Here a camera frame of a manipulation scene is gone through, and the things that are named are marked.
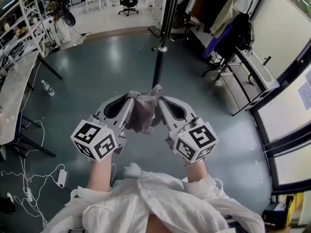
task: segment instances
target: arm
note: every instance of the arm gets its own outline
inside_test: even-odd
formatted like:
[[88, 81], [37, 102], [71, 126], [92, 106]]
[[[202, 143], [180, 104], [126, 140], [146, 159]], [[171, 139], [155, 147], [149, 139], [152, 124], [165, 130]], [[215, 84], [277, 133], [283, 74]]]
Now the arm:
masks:
[[110, 191], [111, 158], [112, 154], [107, 156], [101, 162], [93, 163], [93, 167], [87, 184], [88, 189], [97, 192]]
[[198, 182], [202, 178], [207, 177], [207, 170], [204, 161], [200, 161], [193, 165], [185, 166], [188, 182]]

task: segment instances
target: white sleeve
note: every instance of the white sleeve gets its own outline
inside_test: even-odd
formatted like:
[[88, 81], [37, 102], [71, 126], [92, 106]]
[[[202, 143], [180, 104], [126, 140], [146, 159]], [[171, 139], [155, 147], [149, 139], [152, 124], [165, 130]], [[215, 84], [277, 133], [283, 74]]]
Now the white sleeve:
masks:
[[70, 229], [80, 228], [83, 211], [91, 205], [110, 198], [111, 194], [111, 188], [109, 192], [97, 192], [82, 187], [74, 189], [70, 195], [70, 202], [52, 218], [42, 233], [68, 233]]
[[231, 216], [249, 233], [264, 233], [264, 224], [261, 217], [248, 210], [235, 199], [229, 198], [211, 176], [207, 176], [196, 183], [183, 182], [185, 192], [207, 201], [222, 216]]

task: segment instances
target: gray floor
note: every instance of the gray floor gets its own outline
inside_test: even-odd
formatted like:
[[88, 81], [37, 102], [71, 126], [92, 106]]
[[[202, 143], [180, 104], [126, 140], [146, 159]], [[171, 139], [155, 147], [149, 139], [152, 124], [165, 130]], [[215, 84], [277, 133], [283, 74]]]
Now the gray floor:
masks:
[[[61, 81], [40, 67], [35, 91], [30, 95], [24, 114], [32, 120], [42, 121], [45, 129], [43, 146], [57, 156], [30, 153], [26, 161], [28, 176], [48, 174], [63, 163], [68, 172], [68, 189], [86, 185], [91, 164], [75, 149], [70, 135], [80, 120], [87, 119], [103, 101], [128, 90], [150, 90], [156, 60], [156, 53], [150, 49], [156, 42], [150, 34], [118, 36], [78, 45], [46, 58], [64, 79]], [[229, 196], [261, 214], [269, 203], [271, 182], [251, 115], [241, 112], [232, 117], [230, 110], [233, 107], [226, 103], [224, 88], [220, 83], [215, 86], [211, 82], [211, 74], [200, 79], [205, 64], [185, 43], [171, 43], [168, 49], [161, 94], [187, 102], [197, 115], [210, 122], [220, 142], [206, 159], [208, 172], [223, 181]], [[42, 79], [52, 85], [54, 97], [49, 97], [43, 90]], [[123, 154], [113, 157], [117, 175], [123, 166], [136, 162], [143, 170], [184, 178], [182, 159], [173, 156], [164, 142], [167, 133], [162, 124], [156, 126], [153, 135], [127, 132], [128, 142]], [[41, 142], [41, 129], [32, 126], [25, 134]], [[7, 162], [0, 164], [0, 170], [21, 172], [19, 158], [9, 153]], [[1, 195], [10, 192], [22, 198], [21, 177], [0, 177], [0, 182]], [[42, 178], [34, 178], [30, 184], [36, 195], [42, 183]], [[46, 220], [50, 220], [69, 199], [69, 192], [49, 179], [41, 191], [38, 205]], [[10, 219], [26, 233], [42, 230], [41, 219], [26, 214], [20, 206]]]

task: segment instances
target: person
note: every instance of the person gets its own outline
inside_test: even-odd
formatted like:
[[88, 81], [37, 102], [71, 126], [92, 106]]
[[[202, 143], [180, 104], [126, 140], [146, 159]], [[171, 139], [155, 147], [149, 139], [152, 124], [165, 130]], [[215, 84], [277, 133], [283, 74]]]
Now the person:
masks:
[[63, 18], [61, 18], [57, 14], [57, 10], [59, 10], [59, 6], [62, 4], [62, 1], [63, 0], [49, 0], [46, 10], [52, 11], [52, 16], [53, 16], [55, 25], [57, 26], [58, 30], [60, 31], [63, 37], [62, 43], [65, 44], [67, 42], [70, 42], [71, 39], [70, 39], [70, 34], [69, 34], [67, 23], [65, 22]]
[[[72, 191], [70, 202], [43, 233], [265, 232], [258, 214], [218, 188], [204, 160], [185, 164], [186, 182], [131, 164], [113, 189], [111, 155], [92, 165], [87, 187]], [[237, 227], [230, 228], [231, 223]]]

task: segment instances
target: gray cloth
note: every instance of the gray cloth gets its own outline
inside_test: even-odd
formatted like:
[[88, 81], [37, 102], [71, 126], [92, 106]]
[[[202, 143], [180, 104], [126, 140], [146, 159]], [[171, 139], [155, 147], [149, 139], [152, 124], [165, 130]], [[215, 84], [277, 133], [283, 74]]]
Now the gray cloth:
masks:
[[128, 130], [134, 130], [136, 133], [150, 134], [153, 128], [150, 127], [155, 117], [156, 94], [162, 88], [157, 84], [150, 93], [142, 94], [136, 91], [130, 91], [127, 96], [134, 98], [134, 108], [131, 117], [125, 127]]

